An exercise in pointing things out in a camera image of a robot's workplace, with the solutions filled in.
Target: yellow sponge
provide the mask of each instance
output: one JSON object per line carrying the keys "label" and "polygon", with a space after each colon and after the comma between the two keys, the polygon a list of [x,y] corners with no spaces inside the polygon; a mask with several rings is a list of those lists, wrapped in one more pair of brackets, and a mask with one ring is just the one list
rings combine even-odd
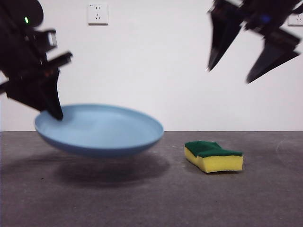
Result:
{"label": "yellow sponge", "polygon": [[189,142],[184,152],[188,161],[206,173],[243,170],[242,153],[224,150],[215,142]]}

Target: plastic plate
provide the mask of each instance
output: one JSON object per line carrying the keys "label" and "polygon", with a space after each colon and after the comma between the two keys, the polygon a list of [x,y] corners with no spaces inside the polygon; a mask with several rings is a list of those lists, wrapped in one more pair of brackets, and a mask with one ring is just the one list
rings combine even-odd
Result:
{"label": "plastic plate", "polygon": [[163,136],[162,125],[141,112],[110,105],[62,107],[62,121],[47,111],[35,128],[52,146],[90,157],[120,157],[140,153]]}

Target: electrical socket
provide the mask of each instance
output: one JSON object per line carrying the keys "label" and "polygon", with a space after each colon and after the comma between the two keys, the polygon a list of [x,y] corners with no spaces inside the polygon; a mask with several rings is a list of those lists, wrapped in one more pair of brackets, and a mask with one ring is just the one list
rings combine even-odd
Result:
{"label": "electrical socket", "polygon": [[108,25],[108,4],[89,4],[87,20],[89,25]]}
{"label": "electrical socket", "polygon": [[288,18],[289,26],[303,26],[303,14],[290,15]]}

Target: robotic arm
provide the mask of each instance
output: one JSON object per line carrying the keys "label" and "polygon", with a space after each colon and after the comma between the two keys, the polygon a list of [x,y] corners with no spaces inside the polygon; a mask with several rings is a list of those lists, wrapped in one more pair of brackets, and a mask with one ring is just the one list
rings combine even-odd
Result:
{"label": "robotic arm", "polygon": [[[268,71],[299,55],[295,51],[300,38],[282,30],[287,17],[303,12],[300,0],[214,0],[211,9],[213,43],[209,60],[212,70],[238,35],[242,25],[264,36],[265,47],[248,74],[250,83]],[[8,81],[0,85],[23,104],[39,111],[48,110],[58,120],[63,118],[57,80],[59,68],[71,61],[65,53],[48,60],[46,53],[57,46],[55,30],[37,31],[43,10],[37,0],[0,0],[0,70]]]}
{"label": "robotic arm", "polygon": [[43,21],[37,0],[0,0],[0,70],[9,79],[0,85],[15,99],[39,111],[63,118],[57,80],[59,67],[71,61],[67,52],[48,61],[46,53],[57,47],[56,31],[37,31]]}
{"label": "robotic arm", "polygon": [[300,0],[242,0],[240,5],[214,0],[211,9],[213,43],[208,68],[212,70],[238,35],[241,26],[264,36],[264,50],[250,70],[247,82],[253,82],[270,70],[297,57],[300,38],[281,29],[291,14],[303,13]]}

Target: gray floor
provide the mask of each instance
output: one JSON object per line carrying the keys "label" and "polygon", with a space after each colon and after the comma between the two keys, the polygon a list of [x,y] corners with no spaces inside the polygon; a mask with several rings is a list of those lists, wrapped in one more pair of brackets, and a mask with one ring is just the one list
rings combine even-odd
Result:
{"label": "gray floor", "polygon": [[[185,142],[244,153],[205,174]],[[2,227],[301,227],[303,132],[166,132],[134,157],[71,156],[35,132],[1,133]]]}

